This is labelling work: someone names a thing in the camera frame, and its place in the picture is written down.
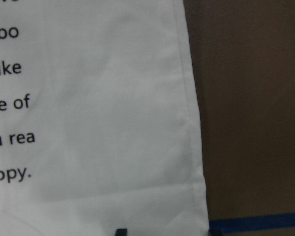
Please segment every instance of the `black object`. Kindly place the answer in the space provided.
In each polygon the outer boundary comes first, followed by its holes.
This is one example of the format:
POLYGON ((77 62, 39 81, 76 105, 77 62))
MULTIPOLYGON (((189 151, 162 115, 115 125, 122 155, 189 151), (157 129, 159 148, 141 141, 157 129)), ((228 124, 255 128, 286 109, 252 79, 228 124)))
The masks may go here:
POLYGON ((209 235, 210 236, 223 236, 221 231, 219 231, 219 230, 209 230, 209 235))
POLYGON ((128 230, 127 229, 117 229, 115 236, 127 236, 128 230))

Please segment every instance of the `white cloth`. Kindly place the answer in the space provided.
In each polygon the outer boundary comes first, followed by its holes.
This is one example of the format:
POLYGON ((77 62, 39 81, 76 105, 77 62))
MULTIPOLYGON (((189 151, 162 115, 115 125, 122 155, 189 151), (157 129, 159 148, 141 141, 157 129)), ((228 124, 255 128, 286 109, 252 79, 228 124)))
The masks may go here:
POLYGON ((181 0, 0 0, 0 101, 0 236, 207 235, 181 0))

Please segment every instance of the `blue stripe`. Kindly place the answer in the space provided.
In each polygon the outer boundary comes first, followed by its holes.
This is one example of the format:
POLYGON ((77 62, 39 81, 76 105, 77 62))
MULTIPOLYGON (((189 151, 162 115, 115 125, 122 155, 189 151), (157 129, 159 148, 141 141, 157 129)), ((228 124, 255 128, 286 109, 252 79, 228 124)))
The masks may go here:
POLYGON ((210 221, 210 229, 223 234, 290 227, 295 227, 295 213, 210 221))

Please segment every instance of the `brown background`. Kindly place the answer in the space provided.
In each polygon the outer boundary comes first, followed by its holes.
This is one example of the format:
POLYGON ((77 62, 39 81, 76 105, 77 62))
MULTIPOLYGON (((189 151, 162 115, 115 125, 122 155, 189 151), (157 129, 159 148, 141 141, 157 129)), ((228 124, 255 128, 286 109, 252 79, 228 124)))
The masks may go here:
POLYGON ((184 3, 210 220, 295 212, 295 0, 184 3))

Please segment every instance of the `blue line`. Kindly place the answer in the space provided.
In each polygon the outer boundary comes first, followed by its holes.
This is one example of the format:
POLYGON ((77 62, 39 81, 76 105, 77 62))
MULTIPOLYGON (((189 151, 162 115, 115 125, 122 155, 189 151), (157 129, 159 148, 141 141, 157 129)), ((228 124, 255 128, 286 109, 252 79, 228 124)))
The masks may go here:
POLYGON ((295 227, 295 213, 210 221, 210 229, 223 234, 290 227, 295 227))

